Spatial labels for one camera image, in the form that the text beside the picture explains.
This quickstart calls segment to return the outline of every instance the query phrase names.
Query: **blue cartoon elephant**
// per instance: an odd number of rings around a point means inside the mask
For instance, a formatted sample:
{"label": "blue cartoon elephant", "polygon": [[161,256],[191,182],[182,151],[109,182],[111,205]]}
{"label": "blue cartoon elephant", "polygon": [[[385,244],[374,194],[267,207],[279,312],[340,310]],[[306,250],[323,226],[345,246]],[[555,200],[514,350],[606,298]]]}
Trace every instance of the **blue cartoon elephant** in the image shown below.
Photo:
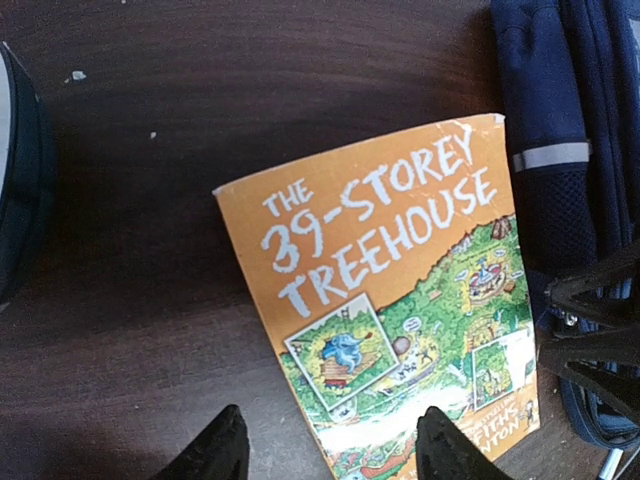
{"label": "blue cartoon elephant", "polygon": [[336,363],[349,367],[349,374],[352,374],[356,367],[362,363],[360,344],[370,336],[371,334],[362,340],[358,340],[350,333],[336,335],[331,340],[326,341],[322,349],[322,359],[328,360],[331,357],[335,357]]}

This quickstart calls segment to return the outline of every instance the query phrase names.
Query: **wooden table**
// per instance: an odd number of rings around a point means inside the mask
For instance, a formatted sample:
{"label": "wooden table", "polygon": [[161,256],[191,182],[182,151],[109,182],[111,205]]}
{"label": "wooden table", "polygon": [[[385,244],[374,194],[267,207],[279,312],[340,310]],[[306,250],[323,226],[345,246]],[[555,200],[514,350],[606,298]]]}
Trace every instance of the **wooden table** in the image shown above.
{"label": "wooden table", "polygon": [[[1,1],[60,182],[33,278],[0,316],[0,478],[145,478],[228,403],[249,426],[251,478],[330,478],[210,191],[499,111],[487,3]],[[67,82],[74,70],[87,78]],[[572,433],[544,371],[540,396],[542,431],[499,465],[595,478],[605,452]]]}

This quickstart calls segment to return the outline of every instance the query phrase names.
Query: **book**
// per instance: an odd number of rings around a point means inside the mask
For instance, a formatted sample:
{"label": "book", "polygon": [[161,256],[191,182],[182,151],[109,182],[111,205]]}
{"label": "book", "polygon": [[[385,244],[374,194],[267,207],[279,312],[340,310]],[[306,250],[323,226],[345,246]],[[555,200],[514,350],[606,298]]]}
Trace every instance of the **book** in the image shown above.
{"label": "book", "polygon": [[494,460],[539,427],[503,117],[377,137],[214,191],[337,479],[417,478],[436,405]]}

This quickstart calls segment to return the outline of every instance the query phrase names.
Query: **book cover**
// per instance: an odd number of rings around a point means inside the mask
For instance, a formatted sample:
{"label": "book cover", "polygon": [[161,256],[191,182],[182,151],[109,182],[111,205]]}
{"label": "book cover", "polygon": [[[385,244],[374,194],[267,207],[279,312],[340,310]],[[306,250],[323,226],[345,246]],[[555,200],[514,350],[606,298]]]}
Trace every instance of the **book cover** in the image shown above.
{"label": "book cover", "polygon": [[431,405],[491,460],[539,427],[502,116],[385,135],[214,193],[335,478],[417,478]]}

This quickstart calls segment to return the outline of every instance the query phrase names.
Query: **mesh pocket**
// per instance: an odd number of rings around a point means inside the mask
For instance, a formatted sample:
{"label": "mesh pocket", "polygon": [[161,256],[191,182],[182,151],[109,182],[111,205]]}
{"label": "mesh pocket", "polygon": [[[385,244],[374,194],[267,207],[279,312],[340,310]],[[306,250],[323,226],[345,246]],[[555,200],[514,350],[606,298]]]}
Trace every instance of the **mesh pocket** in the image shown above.
{"label": "mesh pocket", "polygon": [[575,163],[515,175],[520,242],[530,268],[557,275],[596,261],[586,171],[586,163]]}

